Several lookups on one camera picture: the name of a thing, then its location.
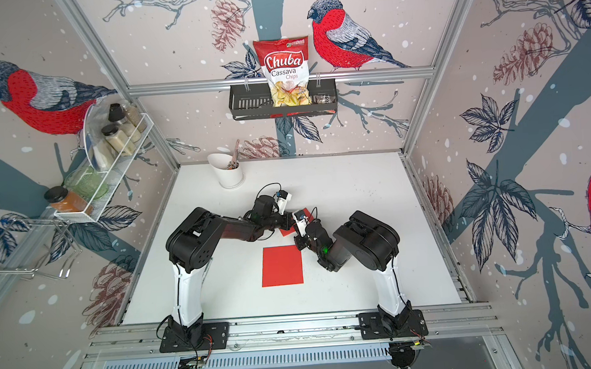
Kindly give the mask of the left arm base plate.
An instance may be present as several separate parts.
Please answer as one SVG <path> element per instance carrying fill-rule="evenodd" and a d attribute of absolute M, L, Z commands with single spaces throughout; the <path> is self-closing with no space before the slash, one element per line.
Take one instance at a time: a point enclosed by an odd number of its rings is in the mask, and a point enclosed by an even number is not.
<path fill-rule="evenodd" d="M 193 347 L 185 342 L 182 334 L 176 334 L 173 330 L 166 328 L 161 338 L 159 351 L 161 353 L 182 353 L 195 350 L 198 352 L 209 349 L 224 350 L 227 347 L 229 330 L 227 322 L 205 323 L 202 327 L 202 341 L 198 346 Z"/>

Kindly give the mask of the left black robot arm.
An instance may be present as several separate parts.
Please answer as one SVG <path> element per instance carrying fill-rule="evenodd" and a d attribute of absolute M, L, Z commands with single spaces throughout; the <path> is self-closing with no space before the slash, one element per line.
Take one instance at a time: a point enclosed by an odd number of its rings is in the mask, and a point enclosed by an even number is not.
<path fill-rule="evenodd" d="M 279 190 L 273 196 L 257 196 L 253 208 L 240 218 L 208 212 L 202 207 L 172 232 L 166 242 L 175 277 L 175 305 L 167 319 L 166 337 L 176 336 L 187 347 L 198 348 L 207 339 L 201 303 L 207 264 L 223 239 L 256 242 L 266 231 L 288 230 L 292 218 L 285 212 L 291 194 Z"/>

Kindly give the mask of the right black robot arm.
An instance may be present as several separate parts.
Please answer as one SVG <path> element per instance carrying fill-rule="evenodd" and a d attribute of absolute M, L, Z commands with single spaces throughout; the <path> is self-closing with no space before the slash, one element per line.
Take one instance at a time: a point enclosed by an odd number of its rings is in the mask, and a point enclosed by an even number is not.
<path fill-rule="evenodd" d="M 293 214 L 293 223 L 297 248 L 316 254 L 318 264 L 327 271 L 338 272 L 355 258 L 373 272 L 379 318 L 388 334 L 397 334 L 407 324 L 412 308 L 401 293 L 395 272 L 400 237 L 391 226 L 362 211 L 354 212 L 333 236 L 320 219 L 309 218 L 303 211 Z"/>

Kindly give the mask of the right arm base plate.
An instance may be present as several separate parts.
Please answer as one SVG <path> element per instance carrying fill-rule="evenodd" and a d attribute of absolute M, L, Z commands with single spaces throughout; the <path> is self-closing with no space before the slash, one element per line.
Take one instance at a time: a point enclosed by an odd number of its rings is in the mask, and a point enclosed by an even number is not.
<path fill-rule="evenodd" d="M 397 316 L 384 310 L 364 312 L 359 315 L 359 331 L 363 340 L 428 336 L 428 327 L 421 310 L 406 307 Z"/>

